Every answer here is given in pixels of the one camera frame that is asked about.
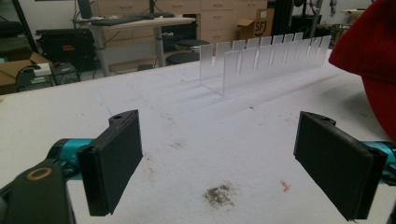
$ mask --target wall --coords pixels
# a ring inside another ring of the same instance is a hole
[[[330,16],[330,0],[323,0],[320,14],[322,15],[321,22],[329,24],[345,23],[346,13],[341,12],[344,9],[354,8],[367,8],[371,5],[371,0],[337,0],[337,6],[335,6],[334,17]],[[312,15],[310,7],[307,7],[307,14]],[[293,15],[301,15],[303,13],[303,7],[294,7]]]
[[[75,1],[44,1],[36,2],[34,0],[20,0],[25,18],[29,23],[32,35],[40,29],[63,29],[72,28],[73,23],[70,21],[75,13]],[[330,0],[323,0],[321,15],[322,21],[327,23],[343,23],[346,16],[341,12],[343,9],[368,7],[371,0],[338,0],[336,13],[330,17]],[[295,7],[293,15],[302,13],[302,7]],[[9,20],[17,20],[14,7],[11,0],[0,0],[0,15]]]

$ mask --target red cloth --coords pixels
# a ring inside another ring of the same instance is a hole
[[[376,118],[396,141],[396,0],[376,0],[337,41],[329,62],[361,76]]]

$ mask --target white table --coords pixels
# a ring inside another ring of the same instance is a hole
[[[163,34],[161,27],[180,25],[195,21],[193,18],[155,18],[154,20],[134,21],[114,26],[91,26],[96,53],[102,65],[104,76],[110,75],[109,65],[124,63],[156,54],[160,67],[165,66],[163,57]],[[103,31],[125,31],[152,27],[155,40],[134,45],[105,47]]]
[[[78,223],[347,223],[294,159],[300,111],[359,140],[389,139],[359,77],[327,63],[305,73],[233,98],[201,86],[198,63],[11,94],[0,103],[0,185],[57,140],[95,138],[110,116],[138,109],[143,160],[113,216],[90,217],[82,182],[69,181]],[[211,205],[204,195],[221,185],[230,201]],[[380,185],[359,223],[385,223],[395,200],[396,188]]]

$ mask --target drawer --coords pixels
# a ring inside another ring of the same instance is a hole
[[[155,6],[173,14],[197,14],[201,11],[200,0],[162,0],[157,1]]]
[[[232,10],[201,12],[201,31],[229,30],[234,27]]]
[[[153,30],[152,27],[132,30],[132,37],[133,38],[145,37],[145,36],[151,36],[151,38],[153,38],[154,30]]]
[[[220,42],[232,42],[235,40],[235,30],[218,30],[201,32],[201,39],[216,44]]]
[[[230,0],[201,0],[201,10],[233,9],[233,1]]]
[[[126,15],[145,11],[149,8],[149,1],[100,1],[98,6],[101,15]]]

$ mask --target black chair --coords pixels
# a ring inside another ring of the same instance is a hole
[[[180,63],[191,63],[200,60],[200,48],[202,45],[210,44],[204,40],[188,39],[180,40],[176,43],[175,48],[180,50],[186,50],[189,52],[180,52],[172,54],[166,57],[165,61],[167,65],[180,64]]]

